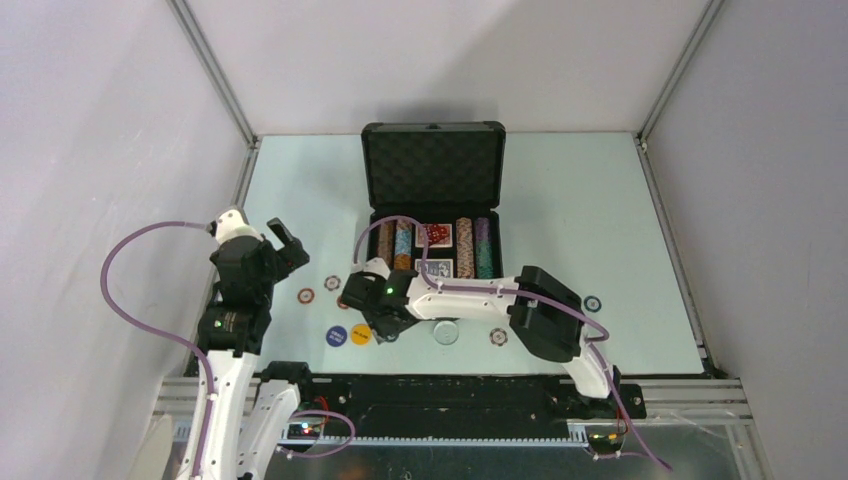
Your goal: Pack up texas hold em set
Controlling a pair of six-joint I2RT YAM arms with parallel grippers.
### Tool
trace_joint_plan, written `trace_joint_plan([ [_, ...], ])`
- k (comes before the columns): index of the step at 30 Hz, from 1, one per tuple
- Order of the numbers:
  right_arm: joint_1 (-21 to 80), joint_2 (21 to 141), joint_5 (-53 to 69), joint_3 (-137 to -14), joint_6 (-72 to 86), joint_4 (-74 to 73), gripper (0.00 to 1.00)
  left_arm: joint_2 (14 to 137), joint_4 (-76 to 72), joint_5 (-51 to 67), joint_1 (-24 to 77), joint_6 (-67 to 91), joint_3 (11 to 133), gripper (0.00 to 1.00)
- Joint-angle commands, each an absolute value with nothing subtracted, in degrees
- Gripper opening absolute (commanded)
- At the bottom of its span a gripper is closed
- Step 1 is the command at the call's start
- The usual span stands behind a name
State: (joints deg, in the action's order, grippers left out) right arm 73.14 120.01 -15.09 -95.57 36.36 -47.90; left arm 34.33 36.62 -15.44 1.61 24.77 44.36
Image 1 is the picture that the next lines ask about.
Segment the green blue 50 chip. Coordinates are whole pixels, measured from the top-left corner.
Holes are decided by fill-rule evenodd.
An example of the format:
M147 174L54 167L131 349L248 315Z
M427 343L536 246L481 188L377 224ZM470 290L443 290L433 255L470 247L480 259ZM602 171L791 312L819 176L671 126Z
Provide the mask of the green blue 50 chip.
M597 313L602 309L602 301L594 295L589 295L584 298L584 308L591 313Z

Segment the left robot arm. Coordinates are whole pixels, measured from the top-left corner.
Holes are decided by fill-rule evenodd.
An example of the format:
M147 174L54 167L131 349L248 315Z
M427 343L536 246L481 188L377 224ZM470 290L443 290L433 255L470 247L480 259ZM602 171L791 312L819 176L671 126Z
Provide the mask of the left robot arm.
M303 362L273 362L263 371L252 411L245 410L263 338L271 323L274 287L309 261L282 222L267 223L273 244L232 207L211 224L218 248L210 260L218 280L198 326L206 360L179 479L261 479L291 416L316 403Z

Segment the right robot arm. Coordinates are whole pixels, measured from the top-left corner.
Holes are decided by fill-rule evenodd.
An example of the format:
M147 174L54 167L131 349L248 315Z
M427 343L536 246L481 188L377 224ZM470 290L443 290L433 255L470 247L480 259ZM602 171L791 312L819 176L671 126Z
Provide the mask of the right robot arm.
M564 368L591 416L606 418L622 403L614 369L595 346L608 340L609 331L583 312L575 292L540 267L525 266L517 276L462 279L431 275L425 266L391 270L375 258L356 265L340 299L383 341L425 321L500 322L532 356Z

